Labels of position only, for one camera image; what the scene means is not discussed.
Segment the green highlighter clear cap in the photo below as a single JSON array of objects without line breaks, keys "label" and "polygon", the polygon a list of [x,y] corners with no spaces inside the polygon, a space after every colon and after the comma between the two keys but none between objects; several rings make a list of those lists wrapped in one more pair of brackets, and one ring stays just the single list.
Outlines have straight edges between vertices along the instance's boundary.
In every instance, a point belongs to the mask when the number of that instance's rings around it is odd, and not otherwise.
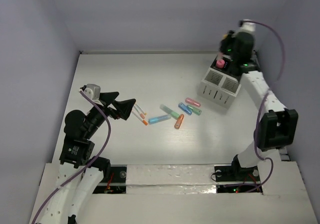
[{"label": "green highlighter clear cap", "polygon": [[180,115],[175,112],[174,110],[170,109],[169,107],[167,107],[164,104],[160,105],[160,109],[163,110],[166,114],[169,114],[172,118],[178,120],[178,118],[180,117]]}]

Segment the yellow tip marker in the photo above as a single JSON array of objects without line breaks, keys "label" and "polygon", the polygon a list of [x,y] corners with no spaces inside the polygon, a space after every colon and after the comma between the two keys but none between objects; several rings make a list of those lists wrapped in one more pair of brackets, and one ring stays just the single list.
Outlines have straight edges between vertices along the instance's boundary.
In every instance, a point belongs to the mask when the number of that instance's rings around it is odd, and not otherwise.
[{"label": "yellow tip marker", "polygon": [[137,103],[135,103],[135,106],[139,109],[139,111],[143,114],[146,115],[146,111],[144,111]]}]

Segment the orange correction tape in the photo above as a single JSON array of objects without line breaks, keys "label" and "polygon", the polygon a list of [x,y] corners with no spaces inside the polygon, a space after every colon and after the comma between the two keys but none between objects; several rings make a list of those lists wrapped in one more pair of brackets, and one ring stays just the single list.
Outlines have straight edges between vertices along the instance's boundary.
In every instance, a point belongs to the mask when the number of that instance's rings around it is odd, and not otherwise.
[{"label": "orange correction tape", "polygon": [[176,121],[176,123],[175,123],[175,126],[174,126],[174,128],[175,129],[180,129],[180,127],[181,127],[181,124],[182,124],[182,122],[183,122],[183,120],[184,120],[184,115],[183,114],[181,114],[179,117],[178,117],[178,119],[177,119],[177,121]]}]

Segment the pink glue stick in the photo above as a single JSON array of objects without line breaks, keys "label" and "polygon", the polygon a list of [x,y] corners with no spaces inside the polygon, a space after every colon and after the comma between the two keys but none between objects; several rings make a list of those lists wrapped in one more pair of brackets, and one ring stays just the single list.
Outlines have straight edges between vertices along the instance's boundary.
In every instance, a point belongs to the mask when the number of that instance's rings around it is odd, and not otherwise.
[{"label": "pink glue stick", "polygon": [[225,61],[223,60],[223,53],[219,52],[216,58],[215,66],[219,69],[222,69],[225,65]]}]

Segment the green correction tape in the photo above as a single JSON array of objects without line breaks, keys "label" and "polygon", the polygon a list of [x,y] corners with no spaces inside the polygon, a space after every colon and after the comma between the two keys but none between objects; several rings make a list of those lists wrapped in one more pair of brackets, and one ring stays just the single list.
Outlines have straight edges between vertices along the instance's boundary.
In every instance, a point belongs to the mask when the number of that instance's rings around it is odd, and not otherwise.
[{"label": "green correction tape", "polygon": [[195,107],[193,105],[187,105],[187,107],[192,111],[192,113],[194,113],[194,114],[196,114],[198,116],[200,116],[201,113],[202,113],[201,109],[199,109],[199,108],[197,108],[197,107]]}]

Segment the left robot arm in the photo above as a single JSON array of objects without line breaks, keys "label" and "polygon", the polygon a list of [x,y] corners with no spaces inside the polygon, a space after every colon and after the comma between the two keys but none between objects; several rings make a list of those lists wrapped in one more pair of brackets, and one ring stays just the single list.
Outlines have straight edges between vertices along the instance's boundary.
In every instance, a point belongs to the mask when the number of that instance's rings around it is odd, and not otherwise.
[{"label": "left robot arm", "polygon": [[[78,223],[97,185],[110,179],[110,160],[101,157],[111,135],[109,118],[127,120],[136,100],[117,101],[118,92],[102,93],[93,84],[81,87],[79,93],[92,108],[88,113],[72,110],[66,115],[55,188],[39,207],[32,223]],[[107,124],[107,138],[100,151],[92,155],[95,145],[91,138],[103,123]]]}]

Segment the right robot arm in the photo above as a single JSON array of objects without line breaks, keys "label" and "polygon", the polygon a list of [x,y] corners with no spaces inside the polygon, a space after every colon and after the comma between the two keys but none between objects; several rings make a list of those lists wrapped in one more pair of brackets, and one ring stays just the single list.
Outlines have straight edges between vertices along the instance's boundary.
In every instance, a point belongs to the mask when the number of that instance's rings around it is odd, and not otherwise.
[{"label": "right robot arm", "polygon": [[258,109],[254,139],[237,154],[229,166],[216,167],[213,179],[217,182],[246,181],[261,161],[291,145],[298,122],[298,113],[282,104],[266,83],[263,73],[253,59],[253,31],[229,31],[221,40],[219,58],[248,92]]}]

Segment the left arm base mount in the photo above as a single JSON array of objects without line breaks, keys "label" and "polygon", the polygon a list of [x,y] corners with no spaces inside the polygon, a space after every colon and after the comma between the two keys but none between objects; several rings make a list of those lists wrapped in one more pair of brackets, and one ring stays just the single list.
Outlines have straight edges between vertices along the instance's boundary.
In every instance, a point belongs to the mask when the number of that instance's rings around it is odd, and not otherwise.
[{"label": "left arm base mount", "polygon": [[126,176],[126,165],[112,165],[109,176],[97,185],[93,194],[125,194],[127,192]]}]

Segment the pink correction tape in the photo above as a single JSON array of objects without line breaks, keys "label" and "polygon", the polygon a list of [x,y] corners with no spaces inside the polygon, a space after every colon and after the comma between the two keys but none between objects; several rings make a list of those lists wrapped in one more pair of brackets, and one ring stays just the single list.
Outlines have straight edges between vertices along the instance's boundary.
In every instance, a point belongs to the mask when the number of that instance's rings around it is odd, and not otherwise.
[{"label": "pink correction tape", "polygon": [[185,102],[190,104],[190,105],[196,106],[196,107],[200,107],[201,106],[200,102],[198,102],[198,101],[196,101],[194,99],[191,99],[191,98],[186,98]]}]

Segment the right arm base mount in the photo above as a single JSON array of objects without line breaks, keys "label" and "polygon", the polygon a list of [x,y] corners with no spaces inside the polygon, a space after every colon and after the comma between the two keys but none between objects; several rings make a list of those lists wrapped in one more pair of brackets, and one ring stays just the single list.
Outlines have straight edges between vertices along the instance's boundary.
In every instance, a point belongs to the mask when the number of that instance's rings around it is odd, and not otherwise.
[{"label": "right arm base mount", "polygon": [[230,165],[215,166],[211,180],[217,184],[217,193],[262,193],[258,167],[242,168],[237,155]]}]

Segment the blue correction tape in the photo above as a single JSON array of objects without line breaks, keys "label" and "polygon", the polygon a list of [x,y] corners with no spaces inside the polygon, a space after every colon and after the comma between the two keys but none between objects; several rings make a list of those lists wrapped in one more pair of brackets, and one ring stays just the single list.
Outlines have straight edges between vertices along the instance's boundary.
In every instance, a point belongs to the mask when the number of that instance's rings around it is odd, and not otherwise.
[{"label": "blue correction tape", "polygon": [[192,115],[192,110],[187,105],[185,105],[184,103],[180,102],[178,104],[178,107],[181,110],[183,110],[187,115]]}]

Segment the blue highlighter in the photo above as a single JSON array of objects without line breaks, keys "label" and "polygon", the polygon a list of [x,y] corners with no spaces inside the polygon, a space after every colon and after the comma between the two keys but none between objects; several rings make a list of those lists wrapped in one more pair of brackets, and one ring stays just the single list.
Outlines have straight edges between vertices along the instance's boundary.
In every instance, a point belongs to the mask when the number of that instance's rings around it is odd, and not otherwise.
[{"label": "blue highlighter", "polygon": [[159,123],[159,122],[162,122],[162,121],[166,121],[166,120],[169,120],[169,119],[171,119],[171,115],[166,114],[166,115],[150,118],[148,120],[148,123],[149,124],[156,124],[156,123]]}]

